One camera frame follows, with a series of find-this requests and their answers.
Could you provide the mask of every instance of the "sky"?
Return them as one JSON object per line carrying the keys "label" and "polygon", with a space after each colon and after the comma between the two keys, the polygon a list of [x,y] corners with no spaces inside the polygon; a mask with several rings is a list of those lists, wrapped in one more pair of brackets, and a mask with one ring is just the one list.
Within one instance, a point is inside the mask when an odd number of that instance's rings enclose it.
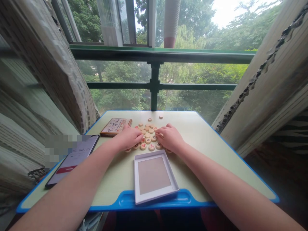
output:
{"label": "sky", "polygon": [[[223,28],[228,25],[236,16],[244,13],[243,9],[238,9],[234,11],[234,9],[239,5],[239,2],[242,1],[244,3],[249,2],[249,0],[215,0],[213,2],[212,9],[216,10],[215,15],[212,18],[212,22],[218,25],[218,28]],[[262,3],[270,3],[274,2],[274,0],[259,0],[257,5]],[[135,17],[136,31],[139,28],[142,28],[140,24],[137,22],[137,18]]]}

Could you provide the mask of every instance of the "hand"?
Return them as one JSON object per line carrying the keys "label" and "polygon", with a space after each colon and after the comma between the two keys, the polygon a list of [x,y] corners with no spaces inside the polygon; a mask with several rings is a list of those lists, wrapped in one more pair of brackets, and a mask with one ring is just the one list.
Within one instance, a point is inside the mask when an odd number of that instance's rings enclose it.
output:
{"label": "hand", "polygon": [[113,140],[119,145],[120,151],[129,149],[138,144],[143,138],[143,134],[139,129],[124,125],[123,130],[117,134]]}
{"label": "hand", "polygon": [[166,127],[161,127],[155,132],[157,140],[167,149],[176,153],[178,148],[184,144],[184,140],[179,131],[171,124],[167,124]]}

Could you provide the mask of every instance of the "person's left hand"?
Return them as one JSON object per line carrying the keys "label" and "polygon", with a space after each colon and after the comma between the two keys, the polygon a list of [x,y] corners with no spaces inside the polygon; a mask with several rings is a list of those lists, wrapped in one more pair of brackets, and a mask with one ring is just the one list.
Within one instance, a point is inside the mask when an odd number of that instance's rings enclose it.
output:
{"label": "person's left hand", "polygon": [[138,144],[143,138],[143,134],[139,129],[124,125],[123,130],[117,134],[113,140],[119,145],[121,151],[129,149]]}

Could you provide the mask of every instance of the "blue table edge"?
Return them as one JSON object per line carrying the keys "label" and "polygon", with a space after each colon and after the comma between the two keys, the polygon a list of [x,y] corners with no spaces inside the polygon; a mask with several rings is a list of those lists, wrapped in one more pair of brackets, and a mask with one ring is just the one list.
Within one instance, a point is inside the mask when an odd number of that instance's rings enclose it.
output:
{"label": "blue table edge", "polygon": [[[196,113],[205,121],[205,119],[198,112],[196,112]],[[103,115],[88,129],[88,131],[90,131],[90,129],[103,117]],[[272,191],[272,193],[275,195],[275,198],[270,199],[270,201],[272,201],[273,203],[279,203],[280,199],[279,199],[278,195],[272,190],[272,188],[269,187],[268,184],[265,183],[265,181],[243,160],[243,158],[233,150],[233,148],[218,134],[218,132],[216,132],[216,134],[252,170],[252,172],[257,177],[259,177],[259,179]],[[47,177],[52,172],[52,170],[57,166],[58,166],[58,164],[56,164],[45,177]],[[30,208],[22,208],[22,204],[31,195],[31,193],[44,181],[45,177],[19,203],[19,205],[16,209],[16,213],[26,213],[30,209]],[[134,195],[135,195],[134,190],[123,191],[123,192],[120,193],[117,200],[112,205],[91,206],[89,211],[90,212],[99,212],[99,211],[115,211],[115,210],[156,210],[156,209],[170,209],[170,208],[215,207],[215,206],[217,206],[214,201],[199,202],[199,201],[195,200],[194,197],[192,196],[192,194],[187,189],[180,189],[179,192],[177,192],[177,193],[175,193],[175,195],[173,195],[174,198],[172,198],[168,201],[161,198],[161,199],[157,199],[158,201],[155,201],[155,203],[150,203],[150,204],[146,204],[146,205],[136,206],[135,203],[134,202],[132,203],[131,200],[127,200],[126,202],[123,200],[123,197],[125,197],[125,196],[127,198],[131,199],[131,196],[134,197]]]}

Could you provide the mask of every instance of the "blue table handle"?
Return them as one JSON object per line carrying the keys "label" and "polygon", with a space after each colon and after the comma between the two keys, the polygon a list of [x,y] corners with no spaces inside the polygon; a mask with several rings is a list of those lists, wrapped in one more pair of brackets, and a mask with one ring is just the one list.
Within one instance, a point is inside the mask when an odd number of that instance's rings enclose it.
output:
{"label": "blue table handle", "polygon": [[89,211],[114,211],[114,210],[156,210],[192,207],[214,207],[215,202],[198,202],[187,189],[155,199],[140,205],[135,205],[135,191],[126,190],[120,193],[118,199],[109,206],[91,206]]}

